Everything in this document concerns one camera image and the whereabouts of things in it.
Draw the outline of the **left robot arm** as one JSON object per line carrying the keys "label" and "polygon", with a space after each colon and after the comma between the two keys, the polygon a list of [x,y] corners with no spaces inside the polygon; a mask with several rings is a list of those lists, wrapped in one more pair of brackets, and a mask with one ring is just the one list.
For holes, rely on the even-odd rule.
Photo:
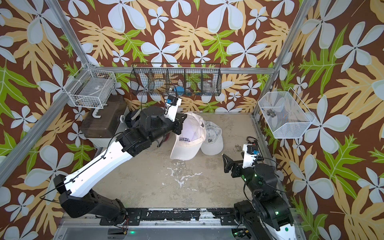
{"label": "left robot arm", "polygon": [[71,218],[94,214],[112,225],[127,218],[127,210],[118,199],[108,199],[93,191],[93,187],[111,171],[148,149],[153,142],[163,140],[171,132],[180,134],[185,114],[178,113],[182,99],[169,96],[165,107],[150,106],[140,112],[133,127],[112,137],[108,147],[81,169],[67,176],[54,178],[59,202]]}

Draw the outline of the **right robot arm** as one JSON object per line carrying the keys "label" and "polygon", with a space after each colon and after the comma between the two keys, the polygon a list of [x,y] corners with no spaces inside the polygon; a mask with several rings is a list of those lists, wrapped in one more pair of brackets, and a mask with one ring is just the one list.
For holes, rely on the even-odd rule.
{"label": "right robot arm", "polygon": [[290,207],[278,189],[274,166],[265,163],[256,144],[245,144],[243,160],[234,161],[223,154],[224,172],[241,178],[250,197],[234,204],[237,223],[246,227],[252,240],[296,240],[296,228]]}

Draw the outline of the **white New York baseball cap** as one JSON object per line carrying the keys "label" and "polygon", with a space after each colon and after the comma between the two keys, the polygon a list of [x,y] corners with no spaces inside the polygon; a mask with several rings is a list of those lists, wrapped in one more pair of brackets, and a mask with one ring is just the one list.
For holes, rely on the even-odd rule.
{"label": "white New York baseball cap", "polygon": [[224,148],[223,131],[211,121],[205,121],[206,139],[201,145],[201,151],[207,156],[218,155]]}

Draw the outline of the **black baseball cap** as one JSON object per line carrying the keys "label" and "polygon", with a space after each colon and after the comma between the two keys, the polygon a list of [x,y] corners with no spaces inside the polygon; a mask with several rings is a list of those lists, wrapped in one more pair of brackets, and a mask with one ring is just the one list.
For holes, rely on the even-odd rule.
{"label": "black baseball cap", "polygon": [[128,128],[132,128],[137,125],[137,122],[140,119],[141,109],[134,110],[132,112],[128,112],[125,118],[125,124]]}

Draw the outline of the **red baseball cap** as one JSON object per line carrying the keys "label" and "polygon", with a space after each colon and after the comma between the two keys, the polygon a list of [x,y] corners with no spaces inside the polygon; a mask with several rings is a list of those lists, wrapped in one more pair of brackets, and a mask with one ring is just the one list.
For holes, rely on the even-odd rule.
{"label": "red baseball cap", "polygon": [[170,137],[170,133],[166,134],[166,135],[163,137],[163,139],[162,139],[162,141],[161,141],[161,144],[163,144],[164,142],[166,142],[166,141],[169,139],[169,137]]}

